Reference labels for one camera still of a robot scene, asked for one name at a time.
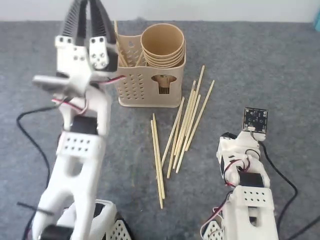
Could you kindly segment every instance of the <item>robotic arm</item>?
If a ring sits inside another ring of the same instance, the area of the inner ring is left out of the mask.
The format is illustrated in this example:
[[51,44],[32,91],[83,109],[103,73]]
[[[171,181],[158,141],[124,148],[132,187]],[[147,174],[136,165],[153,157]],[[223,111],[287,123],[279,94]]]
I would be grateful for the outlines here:
[[266,138],[267,118],[267,110],[246,107],[241,133],[220,137],[216,156],[221,176],[234,190],[201,227],[202,239],[278,240],[270,179],[258,142]]
[[[56,76],[36,75],[33,82],[54,95],[63,116],[56,162],[32,225],[34,240],[101,240],[115,234],[114,224],[130,239],[116,206],[96,200],[110,125],[111,98],[99,83],[113,83],[118,66],[116,36],[100,0],[90,0],[92,37],[86,40],[87,0],[75,0],[55,38]],[[96,117],[85,116],[91,111]],[[82,165],[75,172],[76,165]],[[74,203],[57,214],[66,198]]]

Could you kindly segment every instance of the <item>wire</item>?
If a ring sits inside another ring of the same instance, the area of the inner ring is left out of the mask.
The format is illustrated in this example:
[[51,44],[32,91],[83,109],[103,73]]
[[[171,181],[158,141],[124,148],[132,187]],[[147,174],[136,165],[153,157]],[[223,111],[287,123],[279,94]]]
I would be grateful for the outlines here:
[[21,206],[21,207],[24,207],[24,208],[27,208],[27,209],[31,209],[35,212],[40,212],[40,213],[43,213],[43,214],[46,214],[48,216],[53,216],[55,215],[52,211],[47,211],[47,210],[44,210],[44,209],[41,209],[41,208],[38,208],[38,207],[35,207],[35,206],[32,206],[32,205],[29,205],[29,204],[26,204],[24,202],[20,202],[18,201],[16,203],[18,206]]
[[220,204],[220,206],[218,208],[216,208],[216,210],[213,212],[213,214],[208,218],[208,220],[201,226],[200,228],[200,236],[201,236],[201,239],[203,240],[204,239],[204,236],[203,236],[203,231],[204,231],[204,227],[206,227],[221,211],[222,211],[222,208],[224,207],[224,205],[226,204],[227,200],[229,199],[229,196],[230,194],[232,193],[233,191],[229,191],[226,196],[225,196],[225,199],[223,200],[223,202]]
[[[286,178],[286,176],[284,176],[282,174],[282,172],[280,172],[277,167],[274,165],[274,163],[271,161],[271,159],[269,158],[268,156],[268,153],[267,153],[267,148],[265,146],[265,144],[261,141],[258,141],[257,139],[255,139],[254,137],[254,133],[251,131],[250,132],[252,138],[254,140],[256,140],[259,145],[262,147],[263,149],[263,152],[264,152],[264,155],[265,155],[265,158],[267,159],[267,161],[270,163],[271,167],[276,171],[277,174],[280,175],[280,177],[282,177],[294,190],[294,195],[289,199],[289,201],[284,205],[280,215],[279,215],[279,218],[278,218],[278,221],[276,223],[276,229],[277,229],[277,232],[278,232],[278,235],[280,235],[280,226],[281,226],[281,221],[286,213],[286,211],[288,210],[289,206],[292,204],[292,202],[296,199],[296,197],[298,196],[299,194],[299,191],[297,189],[297,187],[288,179]],[[287,238],[286,240],[293,240],[295,238],[297,238],[298,236],[300,236],[301,234],[305,233],[308,229],[312,228],[315,224],[317,224],[318,222],[320,222],[320,216],[318,216],[317,218],[315,218],[313,221],[311,221],[309,224],[307,224],[306,226],[304,226],[302,229],[300,229],[299,231],[297,231],[295,234],[293,234],[292,236],[290,236],[289,238]]]
[[258,156],[259,156],[259,161],[261,160],[261,156],[260,156],[260,154],[256,151],[256,150],[254,150],[254,149],[251,149],[251,148],[248,148],[247,150],[245,150],[245,153],[244,154],[247,154],[247,152],[248,151],[253,151],[253,152],[255,152],[256,154],[258,154]]
[[[30,136],[30,134],[25,130],[25,128],[22,126],[22,124],[20,123],[21,119],[26,116],[26,115],[30,115],[30,114],[34,114],[34,113],[42,113],[42,112],[46,112],[46,111],[50,111],[53,109],[58,108],[61,105],[55,105],[55,106],[46,106],[46,107],[40,107],[37,108],[35,110],[31,110],[31,111],[26,111],[21,113],[17,118],[16,118],[16,124],[18,126],[18,128],[21,130],[21,132],[30,140],[30,142],[32,143],[32,145],[39,151],[39,153],[41,154],[44,164],[46,166],[47,169],[47,177],[46,177],[46,184],[45,184],[45,188],[48,187],[49,184],[49,180],[50,180],[50,165],[49,165],[49,161],[48,158],[46,156],[46,154],[44,153],[44,151],[41,149],[41,147],[38,145],[38,143],[36,143],[36,141]],[[23,232],[23,236],[22,236],[22,240],[26,240],[28,239],[28,233],[30,230],[30,226],[31,223],[35,217],[36,211],[33,212],[33,214],[31,215],[29,221],[27,222],[25,228],[24,228],[24,232]]]
[[294,190],[294,195],[289,199],[289,201],[284,205],[280,215],[279,215],[279,218],[278,218],[278,221],[276,223],[276,229],[278,231],[278,235],[280,235],[280,230],[281,230],[281,222],[285,216],[285,213],[287,212],[289,206],[292,204],[292,202],[296,199],[296,197],[298,196],[298,189],[297,187],[285,176],[283,175],[283,173],[281,171],[278,170],[278,168],[274,165],[274,163],[271,161],[271,159],[269,158],[268,156],[268,153],[267,153],[267,148],[266,146],[264,145],[263,142],[261,141],[258,141],[258,143],[260,144],[260,146],[263,148],[263,152],[264,152],[264,155],[265,155],[265,158],[267,159],[267,161],[269,162],[269,164],[271,165],[271,167],[276,171],[277,174],[279,174],[280,177],[282,177],[283,180],[285,180]]
[[225,168],[225,170],[224,170],[224,172],[223,172],[223,180],[224,180],[225,184],[228,185],[228,186],[230,186],[230,187],[233,187],[233,188],[235,188],[236,186],[235,186],[234,184],[232,184],[231,182],[228,182],[228,181],[226,180],[226,171],[227,171],[233,164],[235,164],[235,163],[237,163],[237,162],[239,162],[239,161],[242,161],[242,160],[241,160],[241,159],[231,160],[230,163],[229,163],[229,165]]
[[66,105],[70,106],[71,108],[73,108],[74,110],[76,110],[78,112],[78,115],[84,114],[86,112],[87,108],[88,108],[88,101],[87,100],[85,100],[84,108],[81,108],[81,107],[79,107],[77,105],[74,105],[71,102],[63,101],[63,100],[57,99],[57,98],[53,98],[51,101],[54,102],[54,103],[57,103],[57,104],[66,104]]
[[91,83],[108,85],[108,84],[114,84],[115,82],[120,81],[120,80],[124,80],[126,78],[127,77],[125,75],[120,75],[120,76],[116,76],[114,78],[108,77],[106,81],[91,81]]
[[295,234],[293,234],[291,237],[287,238],[286,240],[293,240],[300,236],[301,234],[304,234],[309,228],[313,227],[315,224],[317,224],[320,221],[320,216],[318,216],[315,220],[311,221],[309,224],[304,226],[302,229],[297,231]]

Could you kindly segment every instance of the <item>chopstick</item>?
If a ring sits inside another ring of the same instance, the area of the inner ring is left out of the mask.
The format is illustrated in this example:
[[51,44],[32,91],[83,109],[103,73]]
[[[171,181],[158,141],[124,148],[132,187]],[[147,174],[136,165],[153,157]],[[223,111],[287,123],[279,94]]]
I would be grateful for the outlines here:
[[197,126],[198,126],[198,124],[199,124],[199,122],[200,122],[200,118],[201,118],[202,114],[204,113],[206,104],[207,104],[207,102],[208,102],[209,96],[210,96],[210,94],[211,94],[211,92],[212,92],[212,89],[213,89],[213,87],[214,87],[214,84],[215,84],[215,80],[212,81],[212,83],[211,83],[211,85],[210,85],[210,88],[209,88],[209,90],[208,90],[208,93],[207,93],[206,96],[205,96],[205,99],[204,99],[204,102],[203,102],[203,104],[202,104],[201,110],[200,110],[200,112],[199,112],[199,115],[198,115],[198,117],[197,117],[197,119],[196,119],[196,121],[195,121],[194,127],[193,127],[193,129],[192,129],[190,138],[188,139],[188,142],[187,142],[187,145],[186,145],[186,151],[188,151],[188,149],[189,149],[189,147],[190,147],[191,141],[192,141],[192,139],[193,139],[193,137],[194,137],[194,135],[195,135]]
[[175,134],[174,134],[174,139],[173,139],[173,144],[172,144],[172,149],[171,149],[171,154],[170,154],[169,167],[168,167],[168,172],[166,173],[166,178],[167,179],[170,178],[171,169],[172,169],[172,163],[173,163],[173,159],[174,159],[174,156],[175,156],[175,147],[176,147],[176,144],[177,144],[177,138],[178,138],[178,134],[179,134],[179,126],[180,126],[181,115],[182,115],[182,111],[179,114],[178,123],[177,123],[176,128],[175,128]]
[[[192,93],[191,93],[191,97],[190,97],[190,103],[192,103],[192,101],[193,101],[193,98],[195,97],[195,94],[196,94],[196,91],[192,91]],[[175,158],[174,158],[174,163],[173,163],[173,169],[175,169],[176,168],[176,165],[177,165],[177,162],[178,162],[178,159],[179,159],[179,154],[180,154],[180,150],[181,150],[181,147],[182,147],[182,143],[183,143],[183,140],[184,140],[184,137],[185,137],[185,132],[186,132],[186,129],[187,129],[187,119],[185,120],[186,122],[185,122],[185,124],[184,124],[184,126],[182,126],[181,127],[181,130],[180,130],[180,134],[181,134],[181,139],[180,139],[180,142],[178,142],[177,144],[176,144],[176,149],[174,150],[174,151],[176,151],[176,155],[175,155]]]
[[115,38],[116,38],[116,47],[118,48],[118,53],[119,53],[119,59],[120,59],[120,62],[121,62],[121,65],[122,66],[125,66],[126,68],[128,68],[128,63],[126,61],[126,59],[124,58],[122,52],[121,52],[121,46],[120,46],[120,43],[119,43],[119,37],[118,37],[118,23],[116,20],[114,20],[114,32],[115,32]]
[[[197,100],[196,100],[195,108],[198,107],[200,98],[201,98],[201,95],[199,94],[199,95],[198,95],[198,98],[197,98]],[[190,125],[191,125],[191,126],[192,126],[192,123],[193,123],[194,120],[195,120],[195,116],[196,116],[196,111],[193,111],[192,117],[191,117],[191,120],[190,120]],[[188,129],[188,132],[187,132],[186,137],[185,137],[185,140],[184,140],[184,144],[183,144],[183,147],[182,147],[182,151],[181,151],[181,155],[180,155],[180,158],[179,158],[178,166],[176,167],[176,171],[175,171],[176,173],[179,172],[180,167],[181,167],[181,163],[182,163],[182,159],[183,159],[183,157],[184,157],[184,155],[185,155],[185,151],[186,151],[186,147],[187,147],[187,142],[188,142],[188,137],[189,137],[189,135],[190,135],[190,130],[191,130],[191,128]]]
[[172,137],[174,136],[174,132],[176,130],[176,126],[177,126],[177,123],[178,123],[178,118],[180,117],[180,115],[182,113],[182,108],[184,106],[184,101],[185,101],[185,97],[182,97],[181,103],[180,103],[180,107],[179,107],[178,112],[176,114],[172,129],[171,129],[171,133],[170,133],[168,142],[166,144],[166,147],[165,147],[165,150],[164,150],[164,153],[163,153],[163,156],[162,156],[161,166],[163,166],[164,163],[165,163],[165,160],[166,160],[166,157],[167,157],[167,153],[168,153],[168,150],[169,150],[169,146],[170,146]]
[[162,199],[162,190],[161,190],[161,183],[160,183],[160,176],[159,176],[158,153],[157,153],[157,147],[156,147],[156,136],[155,136],[153,120],[151,120],[151,131],[152,131],[152,141],[153,141],[153,151],[154,151],[154,161],[155,161],[155,171],[156,171],[156,179],[157,179],[157,185],[158,185],[159,202],[160,202],[160,208],[163,209],[164,203]]
[[205,71],[205,65],[202,65],[202,68],[201,68],[201,72],[200,72],[200,76],[199,76],[199,80],[198,80],[198,84],[196,86],[196,91],[195,91],[195,98],[193,99],[193,103],[192,103],[192,107],[189,109],[189,113],[188,113],[188,124],[187,124],[187,129],[189,129],[190,127],[190,121],[191,121],[191,117],[193,115],[193,112],[195,110],[197,110],[195,108],[195,104],[196,104],[196,100],[197,100],[197,96],[199,94],[199,89],[200,89],[200,85],[201,85],[201,82],[202,82],[202,78],[204,76],[204,71]]
[[[186,124],[188,111],[189,111],[189,107],[190,107],[190,102],[192,100],[191,98],[192,98],[192,95],[193,95],[193,92],[194,92],[195,85],[196,85],[196,81],[194,80],[193,84],[192,84],[192,87],[191,87],[191,90],[190,90],[188,103],[186,105],[186,109],[185,109],[185,112],[184,112],[184,116],[183,116],[183,120],[182,120],[182,124],[181,124],[181,129],[180,129],[178,140],[177,140],[177,146],[180,144],[181,138],[183,138],[183,135],[181,133],[182,133],[182,131],[183,131],[184,127],[185,127],[185,124]],[[176,147],[175,150],[174,150],[174,155],[177,155],[177,151],[178,151],[178,148]]]
[[166,198],[165,194],[165,186],[164,186],[164,178],[162,174],[162,166],[161,166],[161,158],[160,158],[160,150],[159,150],[159,140],[158,140],[158,131],[157,131],[157,122],[156,122],[156,116],[153,113],[153,128],[154,128],[154,136],[155,136],[155,146],[156,146],[156,153],[157,153],[157,163],[158,163],[158,170],[159,170],[159,177],[160,177],[160,186],[161,186],[161,196],[162,199]]

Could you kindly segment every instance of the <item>beige plastic caddy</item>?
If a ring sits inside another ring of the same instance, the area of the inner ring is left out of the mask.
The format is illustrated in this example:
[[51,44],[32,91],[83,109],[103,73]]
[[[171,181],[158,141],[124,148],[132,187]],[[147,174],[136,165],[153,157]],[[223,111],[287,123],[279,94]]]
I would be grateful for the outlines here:
[[126,76],[116,84],[119,103],[125,107],[178,107],[186,64],[182,31],[160,23],[148,27],[142,35],[117,38],[128,65],[118,66],[119,75]]

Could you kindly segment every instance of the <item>gray carpet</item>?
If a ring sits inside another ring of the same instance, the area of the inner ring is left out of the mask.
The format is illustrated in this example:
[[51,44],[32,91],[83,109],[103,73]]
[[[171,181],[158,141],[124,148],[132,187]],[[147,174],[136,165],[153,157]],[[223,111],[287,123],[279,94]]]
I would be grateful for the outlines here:
[[[140,34],[150,24],[120,22],[119,32]],[[239,133],[245,106],[266,108],[269,156],[300,190],[282,224],[280,239],[285,239],[320,214],[320,33],[302,23],[174,24],[187,42],[183,95],[188,95],[202,64],[203,96],[216,80],[180,173],[165,181],[167,198],[160,210],[149,119],[155,112],[163,152],[177,110],[121,107],[111,88],[111,130],[98,198],[116,203],[138,240],[199,239],[201,224],[228,191],[216,159],[219,136]],[[22,111],[50,104],[50,96],[32,86],[31,79],[55,73],[54,37],[59,28],[58,22],[0,23],[1,240],[21,238],[31,212],[16,202],[37,205],[45,187],[41,156],[15,120]],[[23,124],[53,166],[62,126],[58,111],[28,116]],[[279,214],[293,191],[263,162]],[[320,225],[298,239],[320,239]]]

